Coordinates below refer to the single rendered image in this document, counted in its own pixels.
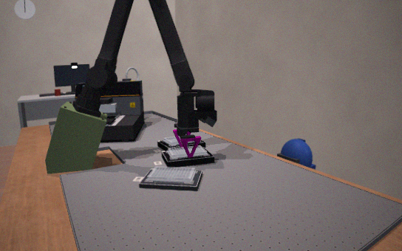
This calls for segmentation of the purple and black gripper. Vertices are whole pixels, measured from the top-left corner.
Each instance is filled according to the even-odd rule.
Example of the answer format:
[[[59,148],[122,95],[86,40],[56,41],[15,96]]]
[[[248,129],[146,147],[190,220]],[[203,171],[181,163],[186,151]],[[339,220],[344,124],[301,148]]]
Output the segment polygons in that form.
[[[180,147],[184,147],[185,152],[187,153],[188,158],[193,157],[194,152],[196,151],[197,146],[200,143],[201,136],[195,137],[191,133],[199,132],[199,128],[189,128],[188,127],[188,113],[192,113],[193,111],[177,111],[177,119],[178,123],[174,124],[174,127],[177,128],[173,130],[175,137],[180,145]],[[185,135],[186,134],[186,135]],[[181,141],[180,141],[181,140]],[[192,148],[191,153],[189,153],[187,144],[188,142],[195,141],[194,147]]]

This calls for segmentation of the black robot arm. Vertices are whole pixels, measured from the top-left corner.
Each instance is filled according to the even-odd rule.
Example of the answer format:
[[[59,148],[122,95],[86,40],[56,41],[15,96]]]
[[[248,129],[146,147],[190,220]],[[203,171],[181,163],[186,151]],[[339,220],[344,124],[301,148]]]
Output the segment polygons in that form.
[[[100,117],[101,91],[115,89],[117,55],[133,1],[115,0],[98,58],[95,65],[87,72],[81,95],[78,94],[76,102],[73,101],[72,104],[80,113]],[[149,4],[166,48],[174,78],[179,86],[179,92],[182,92],[177,96],[177,110],[193,111],[195,97],[197,110],[188,113],[188,127],[199,127],[199,120],[213,127],[217,121],[217,111],[214,110],[214,91],[191,89],[194,86],[194,78],[167,2],[166,0],[149,0]]]

